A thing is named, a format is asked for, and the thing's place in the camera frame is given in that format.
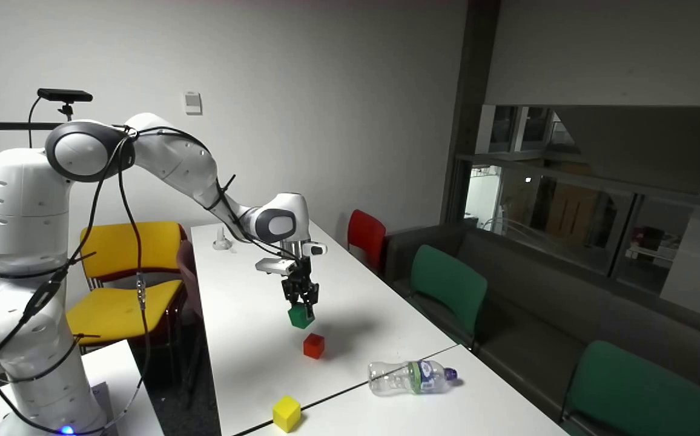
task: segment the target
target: green chair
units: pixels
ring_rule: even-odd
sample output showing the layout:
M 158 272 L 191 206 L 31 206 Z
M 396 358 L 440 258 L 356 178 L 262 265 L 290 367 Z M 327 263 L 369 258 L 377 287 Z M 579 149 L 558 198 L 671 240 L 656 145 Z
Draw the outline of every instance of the green chair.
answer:
M 700 433 L 700 386 L 609 343 L 592 343 L 565 397 L 569 433 Z
M 407 300 L 448 338 L 474 352 L 478 317 L 488 298 L 488 278 L 461 259 L 421 246 L 413 265 Z

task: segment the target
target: white table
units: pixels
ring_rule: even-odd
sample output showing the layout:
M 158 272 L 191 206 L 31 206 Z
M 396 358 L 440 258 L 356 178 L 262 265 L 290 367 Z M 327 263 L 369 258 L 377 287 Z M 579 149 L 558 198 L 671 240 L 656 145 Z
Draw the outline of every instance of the white table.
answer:
M 116 343 L 92 355 L 86 355 L 83 364 L 90 386 L 107 383 L 111 412 L 120 415 L 130 403 L 130 396 L 141 378 L 128 343 Z M 7 412 L 11 407 L 0 400 L 0 419 Z M 116 433 L 120 436 L 163 433 L 145 386 L 141 386 L 128 415 L 116 424 Z
M 363 386 L 341 397 L 304 410 L 304 423 L 293 436 L 565 433 L 468 349 L 448 349 L 433 357 L 433 361 L 456 368 L 463 386 L 444 396 L 398 397 L 376 397 L 370 389 Z M 284 436 L 284 431 L 272 424 L 253 436 Z
M 453 346 L 453 339 L 407 306 L 341 246 L 311 226 L 327 254 L 312 259 L 321 284 L 316 323 L 296 329 L 282 276 L 255 265 L 266 258 L 255 246 L 215 251 L 221 226 L 191 228 L 201 287 L 207 345 L 222 433 L 247 431 L 272 419 L 279 397 L 300 404 L 330 397 L 369 378 L 373 361 L 416 361 Z M 304 339 L 327 343 L 321 361 L 306 358 Z

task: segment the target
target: plastic bottle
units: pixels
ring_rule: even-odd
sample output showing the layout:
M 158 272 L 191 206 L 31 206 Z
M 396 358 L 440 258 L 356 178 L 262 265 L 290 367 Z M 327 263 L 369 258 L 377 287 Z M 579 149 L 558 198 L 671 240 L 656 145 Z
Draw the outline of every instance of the plastic bottle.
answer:
M 437 396 L 448 392 L 457 383 L 456 368 L 437 361 L 370 364 L 369 386 L 376 396 Z

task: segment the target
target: chair backrest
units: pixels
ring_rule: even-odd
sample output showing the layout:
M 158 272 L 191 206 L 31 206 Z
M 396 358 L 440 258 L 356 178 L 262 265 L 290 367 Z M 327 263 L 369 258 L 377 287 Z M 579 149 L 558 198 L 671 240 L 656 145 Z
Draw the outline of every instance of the chair backrest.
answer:
M 566 416 L 617 433 L 700 433 L 700 386 L 609 343 L 581 355 L 565 397 Z
M 376 274 L 382 268 L 386 238 L 388 238 L 388 228 L 377 218 L 359 209 L 352 211 L 346 243 L 363 251 L 365 265 Z
M 180 265 L 180 276 L 182 276 L 182 287 L 186 293 L 185 315 L 204 317 L 198 276 L 197 276 L 197 258 L 193 258 L 193 246 L 189 240 L 182 240 L 178 265 Z
M 141 235 L 141 269 L 143 272 L 180 272 L 178 253 L 182 240 L 182 226 L 164 223 L 136 223 Z M 139 269 L 139 248 L 130 223 L 94 226 L 83 248 L 83 269 L 87 278 L 116 278 Z
M 488 278 L 479 272 L 432 246 L 421 246 L 413 265 L 413 289 L 444 303 L 474 338 L 474 323 L 488 298 Z

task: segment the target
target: yellow cube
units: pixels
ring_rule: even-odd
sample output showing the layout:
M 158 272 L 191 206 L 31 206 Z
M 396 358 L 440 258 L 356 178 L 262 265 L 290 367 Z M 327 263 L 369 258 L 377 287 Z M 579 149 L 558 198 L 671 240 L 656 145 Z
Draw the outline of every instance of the yellow cube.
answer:
M 287 433 L 300 424 L 300 404 L 293 397 L 282 397 L 275 404 L 275 424 Z

